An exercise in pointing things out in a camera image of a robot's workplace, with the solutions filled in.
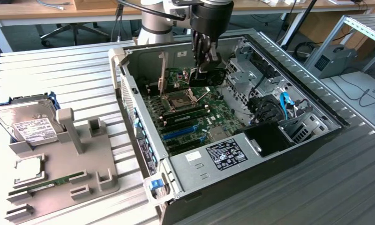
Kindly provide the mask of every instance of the blue pcie slot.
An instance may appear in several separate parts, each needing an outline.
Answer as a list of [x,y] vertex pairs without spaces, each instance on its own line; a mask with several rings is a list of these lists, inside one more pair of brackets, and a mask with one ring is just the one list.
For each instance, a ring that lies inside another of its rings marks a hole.
[[193,132],[196,132],[196,130],[197,130],[197,125],[195,125],[195,126],[192,126],[192,127],[189,127],[189,128],[185,128],[185,129],[183,129],[183,130],[180,130],[180,131],[177,131],[177,132],[173,132],[173,133],[171,133],[171,134],[162,135],[162,139],[164,139],[164,140],[168,140],[168,139],[175,138],[175,137],[179,137],[179,136],[181,136],[181,135],[193,133]]

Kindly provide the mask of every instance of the wooden desk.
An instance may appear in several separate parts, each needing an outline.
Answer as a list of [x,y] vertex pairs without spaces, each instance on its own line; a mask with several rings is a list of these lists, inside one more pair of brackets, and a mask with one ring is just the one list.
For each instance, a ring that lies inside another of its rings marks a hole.
[[[138,3],[140,0],[129,0],[132,3]],[[61,3],[64,0],[50,0],[52,3]],[[233,15],[252,15],[252,14],[280,14],[291,11],[291,5],[277,3],[269,6],[257,0],[233,0]],[[375,1],[366,0],[368,4],[368,11],[375,8]],[[288,29],[283,43],[287,41],[291,33],[296,27],[299,19],[303,16],[304,10],[308,7],[309,0],[305,3],[295,5],[292,13],[297,13],[292,25]],[[9,5],[0,5],[0,49],[4,53],[12,52],[12,48],[4,37],[1,27],[13,25],[36,25],[53,23],[82,23],[82,22],[101,22],[114,20],[114,9],[94,9],[80,10],[74,9],[73,5],[65,6],[65,10],[45,7],[34,0],[14,0]],[[335,5],[327,0],[317,0],[311,12],[329,12],[329,11],[356,11],[356,5]],[[125,7],[122,20],[140,19],[140,12],[132,8]]]

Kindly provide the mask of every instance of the metal rack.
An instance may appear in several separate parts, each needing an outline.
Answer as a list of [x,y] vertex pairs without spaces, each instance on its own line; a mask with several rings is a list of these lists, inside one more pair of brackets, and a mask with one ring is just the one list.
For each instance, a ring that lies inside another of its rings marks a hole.
[[[329,35],[325,38],[324,43],[319,47],[317,52],[307,60],[307,62],[304,64],[305,68],[311,68],[315,65],[324,49],[329,46],[329,44],[331,44],[336,34],[340,32],[340,29],[344,24],[347,24],[356,31],[361,32],[368,38],[371,38],[375,41],[375,14],[341,16],[336,26],[333,27]],[[366,71],[374,63],[375,63],[375,57],[371,59],[368,64],[364,66],[363,71]]]

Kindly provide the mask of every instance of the warning label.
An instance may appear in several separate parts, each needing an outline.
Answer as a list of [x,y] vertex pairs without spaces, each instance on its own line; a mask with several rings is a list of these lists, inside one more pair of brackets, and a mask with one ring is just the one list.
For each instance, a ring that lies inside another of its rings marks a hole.
[[20,135],[26,142],[33,143],[52,137],[56,137],[56,131],[49,123],[48,118],[29,120],[21,123],[13,124]]
[[219,170],[224,170],[247,160],[235,139],[217,143],[205,149]]

